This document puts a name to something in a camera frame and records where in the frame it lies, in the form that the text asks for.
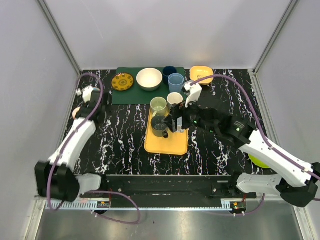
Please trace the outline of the grey faceted mug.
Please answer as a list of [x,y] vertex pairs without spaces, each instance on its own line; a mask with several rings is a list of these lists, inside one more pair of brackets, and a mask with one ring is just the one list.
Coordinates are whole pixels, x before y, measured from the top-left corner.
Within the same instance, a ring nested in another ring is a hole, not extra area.
[[178,92],[170,93],[167,98],[168,107],[171,108],[173,105],[180,104],[184,101],[183,96]]

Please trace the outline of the dark teal mug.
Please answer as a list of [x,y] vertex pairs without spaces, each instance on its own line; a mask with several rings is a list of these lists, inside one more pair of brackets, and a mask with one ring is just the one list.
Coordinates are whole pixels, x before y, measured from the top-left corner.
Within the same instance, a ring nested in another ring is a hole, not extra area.
[[151,119],[152,132],[156,137],[169,138],[168,127],[165,124],[165,116],[156,115]]

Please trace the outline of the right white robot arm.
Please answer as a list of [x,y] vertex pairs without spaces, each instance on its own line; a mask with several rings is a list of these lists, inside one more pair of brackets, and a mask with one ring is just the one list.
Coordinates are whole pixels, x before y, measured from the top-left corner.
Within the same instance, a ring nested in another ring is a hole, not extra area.
[[227,185],[232,198],[244,193],[262,193],[279,196],[293,206],[304,208],[317,194],[320,164],[292,156],[247,120],[214,108],[201,108],[195,102],[182,102],[171,107],[164,123],[173,133],[194,126],[214,134],[220,141],[256,157],[275,171],[273,175],[233,174]]

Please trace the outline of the sage green mug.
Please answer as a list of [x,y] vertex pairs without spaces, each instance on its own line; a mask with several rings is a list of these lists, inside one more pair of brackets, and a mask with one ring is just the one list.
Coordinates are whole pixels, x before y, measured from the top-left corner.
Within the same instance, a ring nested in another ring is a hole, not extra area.
[[150,102],[152,117],[165,116],[167,114],[168,105],[163,97],[155,97]]

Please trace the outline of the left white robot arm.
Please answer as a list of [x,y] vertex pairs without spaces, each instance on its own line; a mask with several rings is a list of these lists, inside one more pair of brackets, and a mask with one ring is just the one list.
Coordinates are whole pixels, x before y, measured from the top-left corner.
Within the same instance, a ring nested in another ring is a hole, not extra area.
[[96,87],[80,90],[83,106],[73,110],[73,125],[59,146],[47,161],[39,161],[34,168],[38,195],[47,197],[48,180],[54,167],[50,184],[50,198],[73,202],[79,195],[91,192],[97,198],[108,193],[108,186],[98,174],[74,173],[76,162],[91,136],[111,111],[112,95]]

